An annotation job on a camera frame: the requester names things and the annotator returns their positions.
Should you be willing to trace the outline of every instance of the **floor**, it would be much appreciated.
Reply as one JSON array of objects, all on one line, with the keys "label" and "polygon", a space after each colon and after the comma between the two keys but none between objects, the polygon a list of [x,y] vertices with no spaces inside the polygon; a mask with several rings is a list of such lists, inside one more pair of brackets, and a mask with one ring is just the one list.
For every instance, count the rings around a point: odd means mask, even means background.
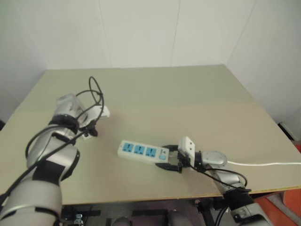
[{"label": "floor", "polygon": [[[133,222],[133,226],[163,226],[165,217],[162,215],[162,212],[165,210],[180,211],[191,221],[193,226],[205,226],[202,214],[198,213],[194,205],[194,200],[105,203],[81,205],[76,206],[75,209],[77,211],[101,211],[100,216],[84,217],[83,222],[85,226],[111,226],[114,220],[119,217],[128,217]],[[154,216],[137,216],[142,210],[153,210],[149,213]],[[212,210],[214,219],[216,219],[217,214],[218,211]],[[229,213],[225,213],[220,225],[236,226],[237,224]]]}]

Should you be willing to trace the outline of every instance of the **table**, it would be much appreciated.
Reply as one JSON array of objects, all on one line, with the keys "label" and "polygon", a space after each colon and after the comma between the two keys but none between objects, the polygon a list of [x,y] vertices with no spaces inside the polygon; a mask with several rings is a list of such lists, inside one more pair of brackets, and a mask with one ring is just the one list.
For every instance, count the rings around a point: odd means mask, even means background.
[{"label": "table", "polygon": [[[275,122],[224,65],[172,68],[49,70],[0,134],[0,193],[25,170],[24,149],[52,118],[55,100],[88,88],[95,76],[111,116],[98,122],[97,138],[79,139],[81,157],[61,183],[63,204],[218,196],[214,182],[191,169],[182,174],[121,159],[122,139],[177,144],[189,136],[202,151],[230,161],[301,161]],[[92,103],[89,94],[81,99]],[[300,165],[235,166],[253,193],[301,187]]]}]

